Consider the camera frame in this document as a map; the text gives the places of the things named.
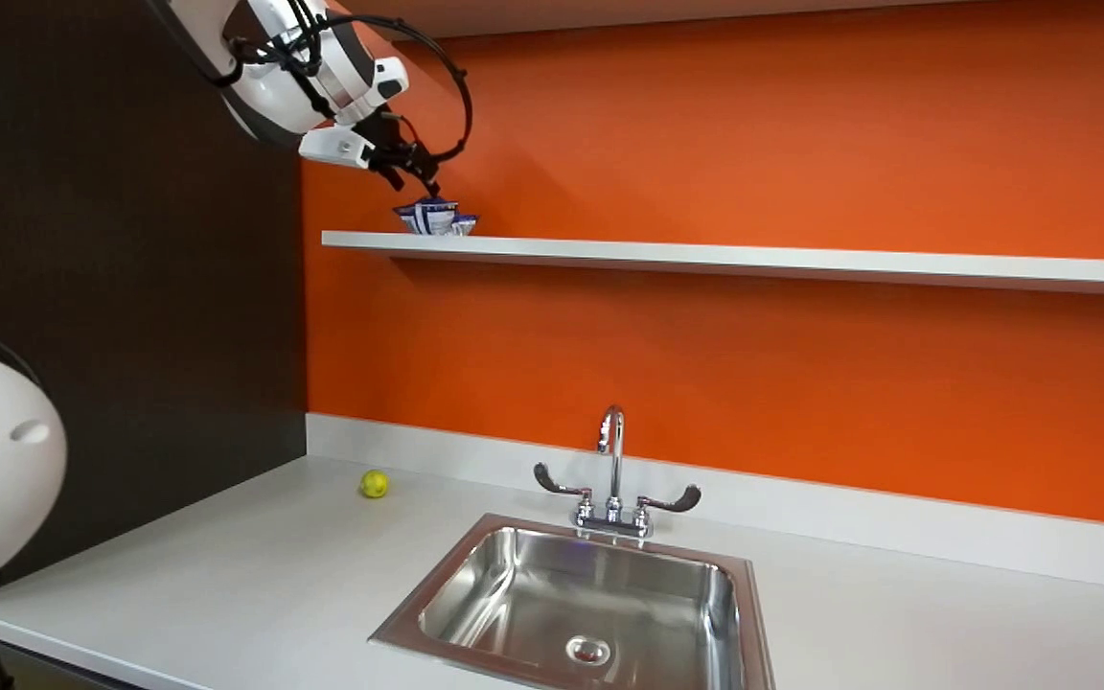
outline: white countertop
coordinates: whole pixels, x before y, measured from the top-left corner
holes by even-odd
[[[475,525],[567,498],[308,457],[0,595],[0,636],[133,687],[511,687],[367,641]],[[749,556],[780,690],[1104,690],[1104,587],[705,519],[657,540]]]

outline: yellow ball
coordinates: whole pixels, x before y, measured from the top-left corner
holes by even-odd
[[[378,470],[362,471],[358,496],[364,498],[387,498],[390,496],[390,476]]]

